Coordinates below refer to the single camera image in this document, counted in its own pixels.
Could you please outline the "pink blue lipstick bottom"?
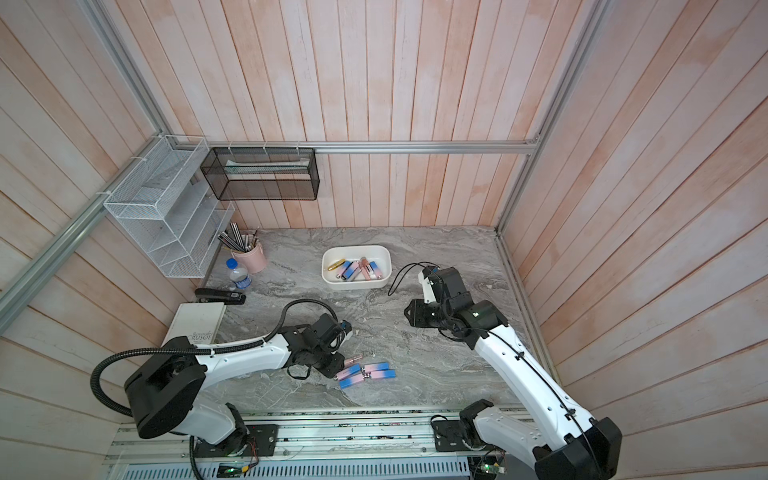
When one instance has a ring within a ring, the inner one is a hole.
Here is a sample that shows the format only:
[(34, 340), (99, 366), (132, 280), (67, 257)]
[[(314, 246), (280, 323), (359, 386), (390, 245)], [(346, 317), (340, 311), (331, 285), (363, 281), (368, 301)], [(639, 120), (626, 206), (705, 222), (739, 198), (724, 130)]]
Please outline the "pink blue lipstick bottom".
[(358, 373), (355, 375), (352, 375), (348, 378), (345, 378), (339, 382), (339, 386), (341, 389), (346, 389), (349, 387), (352, 387), (354, 385), (363, 383), (365, 381), (366, 377), (363, 373)]

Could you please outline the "pink blue lipstick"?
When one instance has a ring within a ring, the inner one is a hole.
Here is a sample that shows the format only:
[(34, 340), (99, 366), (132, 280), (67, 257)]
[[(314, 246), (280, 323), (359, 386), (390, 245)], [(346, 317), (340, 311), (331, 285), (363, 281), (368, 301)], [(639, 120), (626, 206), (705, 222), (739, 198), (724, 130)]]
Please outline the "pink blue lipstick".
[(394, 370), (372, 371), (372, 372), (367, 372), (366, 377), (372, 380), (391, 379), (396, 377), (396, 372)]
[(349, 378), (349, 377), (351, 377), (353, 375), (359, 374), (360, 372), (361, 372), (360, 365), (359, 364), (353, 364), (353, 365), (351, 365), (351, 366), (341, 370), (340, 372), (338, 372), (335, 375), (334, 379), (337, 380), (337, 381), (341, 381), (341, 380), (347, 379), (347, 378)]
[(348, 278), (352, 274), (351, 267), (353, 266), (353, 261), (346, 261), (337, 271), (336, 278), (340, 279), (341, 281), (347, 281)]
[(365, 364), (362, 366), (362, 370), (366, 373), (389, 370), (390, 366), (388, 362)]
[(352, 387), (354, 385), (363, 383), (365, 381), (366, 377), (363, 373), (358, 373), (355, 375), (352, 375), (348, 378), (345, 378), (339, 382), (339, 386), (341, 389), (346, 389), (349, 387)]
[(361, 271), (361, 265), (359, 261), (353, 262), (349, 268), (343, 273), (342, 278), (344, 281), (354, 280)]

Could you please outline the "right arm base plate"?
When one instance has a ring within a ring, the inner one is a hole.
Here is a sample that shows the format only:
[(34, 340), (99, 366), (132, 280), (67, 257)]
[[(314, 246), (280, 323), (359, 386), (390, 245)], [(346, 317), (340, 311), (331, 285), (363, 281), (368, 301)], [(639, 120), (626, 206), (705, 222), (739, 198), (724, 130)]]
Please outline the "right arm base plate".
[(434, 415), (429, 421), (435, 449), (438, 452), (474, 451), (480, 445), (472, 439), (468, 427), (462, 420), (451, 420), (443, 415)]

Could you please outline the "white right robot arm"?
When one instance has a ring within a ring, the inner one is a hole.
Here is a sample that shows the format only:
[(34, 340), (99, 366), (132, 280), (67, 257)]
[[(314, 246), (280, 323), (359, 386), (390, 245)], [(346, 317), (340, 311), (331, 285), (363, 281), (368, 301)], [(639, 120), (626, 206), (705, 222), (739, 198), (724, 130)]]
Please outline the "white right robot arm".
[(540, 365), (491, 302), (476, 302), (455, 268), (425, 266), (423, 296), (405, 308), (415, 328), (436, 329), (466, 344), (504, 380), (530, 414), (526, 424), (481, 399), (457, 420), (434, 429), (437, 446), (497, 447), (530, 467), (540, 479), (611, 479), (618, 469), (622, 432), (609, 418), (596, 419)]

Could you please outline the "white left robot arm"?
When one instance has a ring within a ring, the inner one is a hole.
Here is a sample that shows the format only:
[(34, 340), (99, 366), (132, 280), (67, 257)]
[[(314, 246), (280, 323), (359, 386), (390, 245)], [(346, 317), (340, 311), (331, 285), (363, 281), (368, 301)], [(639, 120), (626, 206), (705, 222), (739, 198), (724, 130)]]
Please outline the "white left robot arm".
[(294, 365), (317, 370), (327, 378), (344, 367), (338, 352), (352, 326), (325, 313), (311, 325), (283, 327), (271, 340), (252, 349), (203, 355), (152, 355), (124, 389), (138, 436), (190, 435), (225, 455), (240, 453), (249, 430), (231, 403), (211, 402), (200, 392), (234, 377)]

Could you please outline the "white plastic storage box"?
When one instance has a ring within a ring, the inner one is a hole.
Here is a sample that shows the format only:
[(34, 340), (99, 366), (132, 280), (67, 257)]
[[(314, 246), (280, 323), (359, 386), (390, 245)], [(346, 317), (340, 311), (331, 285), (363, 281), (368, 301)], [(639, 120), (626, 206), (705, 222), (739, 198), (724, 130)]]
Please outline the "white plastic storage box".
[[(327, 271), (327, 267), (332, 263), (346, 259), (346, 261), (359, 261), (365, 257), (369, 262), (374, 261), (382, 273), (383, 279), (366, 281), (360, 271), (359, 275), (352, 281), (341, 281), (336, 278), (338, 269)], [(382, 245), (358, 245), (334, 247), (326, 250), (322, 257), (321, 277), (325, 283), (333, 290), (361, 290), (381, 288), (387, 284), (392, 275), (392, 260), (389, 250)]]

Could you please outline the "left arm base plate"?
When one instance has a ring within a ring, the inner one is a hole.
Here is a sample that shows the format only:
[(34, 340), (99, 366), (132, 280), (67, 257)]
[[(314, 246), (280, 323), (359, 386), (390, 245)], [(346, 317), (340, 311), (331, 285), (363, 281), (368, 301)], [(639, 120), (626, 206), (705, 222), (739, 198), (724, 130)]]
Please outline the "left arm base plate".
[(278, 440), (277, 424), (254, 424), (246, 426), (248, 432), (236, 430), (226, 440), (214, 445), (198, 440), (195, 446), (197, 458), (262, 458), (274, 455)]

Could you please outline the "pink blue lipstick top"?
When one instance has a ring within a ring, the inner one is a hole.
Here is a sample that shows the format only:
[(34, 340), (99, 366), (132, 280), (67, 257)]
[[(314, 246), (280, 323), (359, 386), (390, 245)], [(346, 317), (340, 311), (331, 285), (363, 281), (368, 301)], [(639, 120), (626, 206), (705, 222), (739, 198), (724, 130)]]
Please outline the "pink blue lipstick top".
[(353, 266), (353, 261), (346, 261), (337, 271), (336, 278), (340, 279), (341, 281), (347, 281), (348, 278), (352, 274), (351, 267)]

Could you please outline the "pink blue lipstick tube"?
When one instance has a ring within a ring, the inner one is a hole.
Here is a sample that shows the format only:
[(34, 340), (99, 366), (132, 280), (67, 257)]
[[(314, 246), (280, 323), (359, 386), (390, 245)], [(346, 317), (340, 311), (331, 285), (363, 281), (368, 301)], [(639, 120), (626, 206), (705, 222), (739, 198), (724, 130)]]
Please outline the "pink blue lipstick tube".
[(371, 272), (375, 275), (375, 277), (377, 279), (383, 279), (384, 278), (384, 274), (382, 273), (382, 271), (380, 270), (380, 268), (378, 267), (378, 265), (374, 261), (370, 261), (369, 262), (369, 266), (370, 266)]

